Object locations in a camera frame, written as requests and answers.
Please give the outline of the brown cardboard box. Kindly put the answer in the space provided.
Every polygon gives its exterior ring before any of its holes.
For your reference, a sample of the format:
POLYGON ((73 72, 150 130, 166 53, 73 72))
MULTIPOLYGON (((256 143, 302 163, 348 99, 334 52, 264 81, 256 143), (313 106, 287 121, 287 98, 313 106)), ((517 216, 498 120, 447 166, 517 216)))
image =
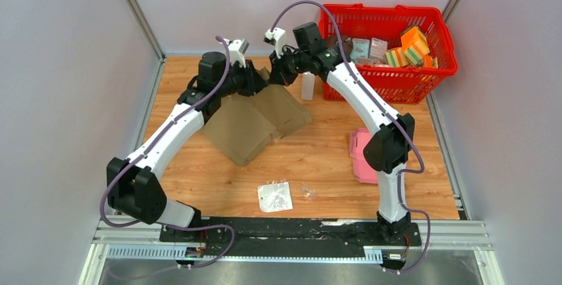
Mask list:
POLYGON ((246 166, 270 142, 311 122, 309 111, 282 85, 269 85, 251 97, 226 97, 200 132, 225 156, 246 166))

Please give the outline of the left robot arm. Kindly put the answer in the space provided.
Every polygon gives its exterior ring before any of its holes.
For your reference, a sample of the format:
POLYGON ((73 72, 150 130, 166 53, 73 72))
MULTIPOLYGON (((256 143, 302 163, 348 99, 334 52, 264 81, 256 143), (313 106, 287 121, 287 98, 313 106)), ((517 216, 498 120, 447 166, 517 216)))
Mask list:
POLYGON ((199 239, 203 231, 196 219, 199 210, 167 197, 160 178, 184 143, 217 112, 224 97, 253 96, 267 85, 252 60, 205 53, 197 74, 157 131, 128 157, 110 160, 101 204, 132 217, 133 223, 173 226, 185 241, 199 239))

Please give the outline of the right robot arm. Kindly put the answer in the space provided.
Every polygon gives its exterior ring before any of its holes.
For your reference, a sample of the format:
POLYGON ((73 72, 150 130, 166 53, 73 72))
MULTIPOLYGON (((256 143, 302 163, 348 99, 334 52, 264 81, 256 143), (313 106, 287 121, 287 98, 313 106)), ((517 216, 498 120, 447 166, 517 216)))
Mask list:
POLYGON ((290 85, 298 74, 311 73, 336 90, 361 118, 371 135, 363 149, 368 165, 378 178, 380 203, 377 237, 386 244, 397 243, 411 223, 404 207, 400 179, 412 148, 415 121, 409 114, 393 109, 369 86, 350 61, 342 42, 328 46, 314 22, 293 30, 297 47, 286 45, 286 32, 271 28, 264 41, 273 45, 270 55, 270 84, 290 85))

